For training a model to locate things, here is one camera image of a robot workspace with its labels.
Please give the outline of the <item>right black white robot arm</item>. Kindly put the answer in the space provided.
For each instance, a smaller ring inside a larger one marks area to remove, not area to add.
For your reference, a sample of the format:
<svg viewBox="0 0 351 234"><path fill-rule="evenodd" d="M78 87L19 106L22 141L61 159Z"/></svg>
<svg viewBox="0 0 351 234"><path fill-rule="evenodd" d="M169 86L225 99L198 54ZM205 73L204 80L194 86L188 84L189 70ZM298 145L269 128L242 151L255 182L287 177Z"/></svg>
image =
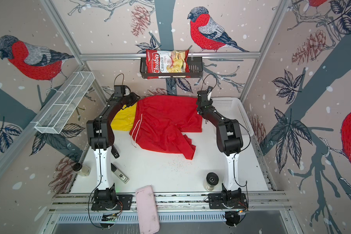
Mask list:
<svg viewBox="0 0 351 234"><path fill-rule="evenodd" d="M248 209L247 200L238 183L238 158L244 146L238 120L231 120L220 114L213 106L212 99L198 96L197 112L216 128L216 144L225 155L226 170L222 182L221 203L228 209L241 207Z"/></svg>

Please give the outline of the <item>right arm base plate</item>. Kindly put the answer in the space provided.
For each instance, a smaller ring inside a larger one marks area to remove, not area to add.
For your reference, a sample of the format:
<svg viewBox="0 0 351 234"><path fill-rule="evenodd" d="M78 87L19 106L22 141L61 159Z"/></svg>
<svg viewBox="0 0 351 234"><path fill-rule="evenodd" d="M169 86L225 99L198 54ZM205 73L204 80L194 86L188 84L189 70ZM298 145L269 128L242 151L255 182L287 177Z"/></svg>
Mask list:
<svg viewBox="0 0 351 234"><path fill-rule="evenodd" d="M209 209L242 209L246 210L248 201L246 195L242 194L240 199L232 199L224 202L221 194L209 193L205 202L208 203Z"/></svg>

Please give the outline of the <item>red shorts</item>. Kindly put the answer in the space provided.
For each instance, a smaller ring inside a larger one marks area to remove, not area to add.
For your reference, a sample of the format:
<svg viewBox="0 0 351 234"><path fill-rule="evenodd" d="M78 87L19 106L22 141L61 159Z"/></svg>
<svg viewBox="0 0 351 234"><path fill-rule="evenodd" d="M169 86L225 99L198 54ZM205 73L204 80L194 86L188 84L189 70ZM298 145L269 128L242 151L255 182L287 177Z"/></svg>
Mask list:
<svg viewBox="0 0 351 234"><path fill-rule="evenodd" d="M195 97L159 95L141 99L130 136L142 149L183 154L192 160L196 146L185 133L201 133L202 117Z"/></svg>

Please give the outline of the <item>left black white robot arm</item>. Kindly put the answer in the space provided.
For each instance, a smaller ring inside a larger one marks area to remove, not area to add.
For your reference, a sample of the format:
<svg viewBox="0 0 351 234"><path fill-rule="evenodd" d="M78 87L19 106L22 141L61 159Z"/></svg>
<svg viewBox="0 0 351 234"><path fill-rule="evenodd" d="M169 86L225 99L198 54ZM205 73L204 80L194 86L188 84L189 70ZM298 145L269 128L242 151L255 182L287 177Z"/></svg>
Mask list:
<svg viewBox="0 0 351 234"><path fill-rule="evenodd" d="M125 96L112 95L101 114L87 122L87 138L94 152L97 165L97 182L92 191L92 211L127 211L131 208L132 195L117 195L114 172L119 170L111 163L111 157L120 155L114 146L115 136L111 123L116 114L125 107L131 107L140 97L131 92Z"/></svg>

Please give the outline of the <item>white plastic basket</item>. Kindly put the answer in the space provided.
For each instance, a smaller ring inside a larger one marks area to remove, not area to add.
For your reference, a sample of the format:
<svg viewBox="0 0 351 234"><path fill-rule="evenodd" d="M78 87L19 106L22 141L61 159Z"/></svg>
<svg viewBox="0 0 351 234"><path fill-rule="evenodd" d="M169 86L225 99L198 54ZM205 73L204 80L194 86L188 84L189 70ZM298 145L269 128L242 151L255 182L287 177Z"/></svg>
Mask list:
<svg viewBox="0 0 351 234"><path fill-rule="evenodd" d="M240 124L242 124L247 130L248 133L243 131L243 135L249 135L253 136L254 131L253 128L250 124L248 115L243 107L243 104L241 103L240 99L238 98L218 98L214 97L212 98L213 100L213 106L216 108L216 110L223 116L227 117L228 119L236 119L239 121Z"/></svg>

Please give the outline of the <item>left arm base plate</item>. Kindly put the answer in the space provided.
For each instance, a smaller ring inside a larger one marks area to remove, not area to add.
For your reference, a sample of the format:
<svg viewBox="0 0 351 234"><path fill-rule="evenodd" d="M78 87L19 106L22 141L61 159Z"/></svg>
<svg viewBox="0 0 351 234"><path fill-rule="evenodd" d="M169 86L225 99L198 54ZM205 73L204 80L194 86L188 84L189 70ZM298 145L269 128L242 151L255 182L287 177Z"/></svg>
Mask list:
<svg viewBox="0 0 351 234"><path fill-rule="evenodd" d="M93 195L92 198L92 211L126 211L130 210L133 195L116 195L116 196L103 196L98 197Z"/></svg>

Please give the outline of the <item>yellow shorts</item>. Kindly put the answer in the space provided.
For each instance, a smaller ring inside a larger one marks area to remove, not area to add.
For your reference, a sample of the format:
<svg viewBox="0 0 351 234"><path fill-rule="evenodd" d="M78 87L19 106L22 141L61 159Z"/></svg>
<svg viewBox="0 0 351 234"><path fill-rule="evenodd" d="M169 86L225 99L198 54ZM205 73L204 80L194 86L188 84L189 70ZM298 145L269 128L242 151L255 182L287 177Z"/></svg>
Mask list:
<svg viewBox="0 0 351 234"><path fill-rule="evenodd" d="M111 122L112 130L131 131L136 117L137 104L127 107L126 105L120 110Z"/></svg>

